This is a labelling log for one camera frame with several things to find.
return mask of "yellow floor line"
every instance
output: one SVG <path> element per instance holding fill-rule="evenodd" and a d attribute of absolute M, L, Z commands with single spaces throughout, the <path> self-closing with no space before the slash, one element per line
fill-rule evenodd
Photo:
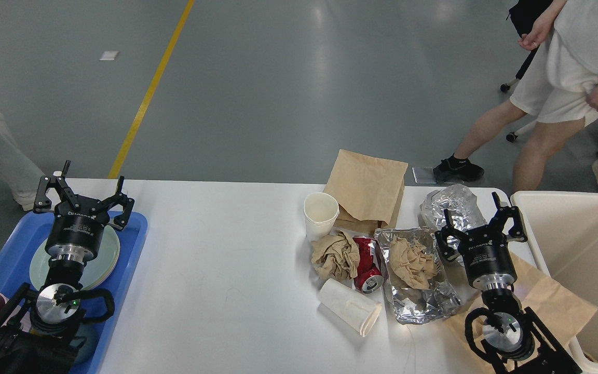
<path fill-rule="evenodd" d="M 128 134 L 126 134 L 126 137 L 124 138 L 124 143 L 121 145 L 121 148 L 119 149 L 117 158 L 114 159 L 114 163 L 112 164 L 110 173 L 107 175 L 108 178 L 119 177 L 119 171 L 121 171 L 121 166 L 124 164 L 126 155 L 128 154 L 128 151 L 131 148 L 131 144 L 133 144 L 133 140 L 135 139 L 135 135 L 138 133 L 138 128 L 140 128 L 140 123 L 142 123 L 144 114 L 147 113 L 149 103 L 152 101 L 152 97 L 154 97 L 154 92 L 156 92 L 158 82 L 161 80 L 161 76 L 163 76 L 163 71 L 166 70 L 166 66 L 168 65 L 168 61 L 170 59 L 170 56 L 172 55 L 172 51 L 174 50 L 176 40 L 179 38 L 181 29 L 183 28 L 183 25 L 186 23 L 186 19 L 188 18 L 188 14 L 191 12 L 191 8 L 193 7 L 194 2 L 195 0 L 189 0 L 189 2 L 186 4 L 186 7 L 183 10 L 183 13 L 181 14 L 181 18 L 179 19 L 178 24 L 176 24 L 175 31 L 172 34 L 172 38 L 170 38 L 168 47 L 166 48 L 166 52 L 163 54 L 163 58 L 161 58 L 161 62 L 158 64 L 158 67 L 156 68 L 156 74 L 154 74 L 154 78 L 152 78 L 152 82 L 149 84 L 149 88 L 147 88 L 147 93 L 144 95 L 144 99 L 142 100 L 142 104 L 140 104 L 138 113 L 135 115 L 135 119 L 133 119 L 133 123 L 128 129 Z"/>

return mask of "brown paper bag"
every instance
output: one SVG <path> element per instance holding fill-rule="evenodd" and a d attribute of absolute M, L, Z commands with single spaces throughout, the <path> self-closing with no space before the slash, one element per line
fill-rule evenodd
<path fill-rule="evenodd" d="M 511 257 L 518 276 L 517 282 L 513 284 L 513 293 L 520 300 L 522 308 L 532 308 L 548 330 L 566 348 L 569 340 L 576 336 L 592 319 L 598 307 L 579 298 L 515 254 L 511 253 Z M 465 317 L 470 311 L 481 307 L 484 307 L 484 303 L 481 301 L 481 293 L 477 292 L 472 300 L 461 308 L 461 312 L 445 321 L 468 351 L 470 347 L 465 340 Z M 483 339 L 482 322 L 482 318 L 475 320 L 472 329 L 474 341 L 480 349 L 482 349 L 480 341 Z M 482 362 L 484 372 L 494 373 L 492 366 L 481 360 L 474 352 L 472 352 L 472 357 Z"/>
<path fill-rule="evenodd" d="M 341 210 L 335 227 L 372 234 L 395 228 L 407 163 L 340 150 L 324 192 Z"/>

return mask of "white paper cup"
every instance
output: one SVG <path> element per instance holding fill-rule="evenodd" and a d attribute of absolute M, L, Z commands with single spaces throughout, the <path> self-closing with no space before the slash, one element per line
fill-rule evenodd
<path fill-rule="evenodd" d="M 335 279 L 327 279 L 318 300 L 347 322 L 359 335 L 366 336 L 382 310 L 382 304 L 370 300 Z"/>
<path fill-rule="evenodd" d="M 323 192 L 309 194 L 304 201 L 308 241 L 318 240 L 329 234 L 334 227 L 338 213 L 338 202 L 330 194 Z"/>

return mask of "crushed can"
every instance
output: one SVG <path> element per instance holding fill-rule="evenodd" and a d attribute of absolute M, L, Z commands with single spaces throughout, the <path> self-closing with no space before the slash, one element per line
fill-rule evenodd
<path fill-rule="evenodd" d="M 355 236 L 354 242 L 359 246 L 359 266 L 354 286 L 362 293 L 372 293 L 382 286 L 384 278 L 373 261 L 375 256 L 375 239 L 367 236 Z"/>

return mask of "trash bin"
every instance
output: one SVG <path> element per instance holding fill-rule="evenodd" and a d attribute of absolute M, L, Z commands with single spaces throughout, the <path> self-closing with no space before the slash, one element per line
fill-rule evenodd
<path fill-rule="evenodd" d="M 511 196 L 539 269 L 598 306 L 598 194 L 523 191 Z M 598 311 L 569 343 L 586 372 L 598 372 Z"/>

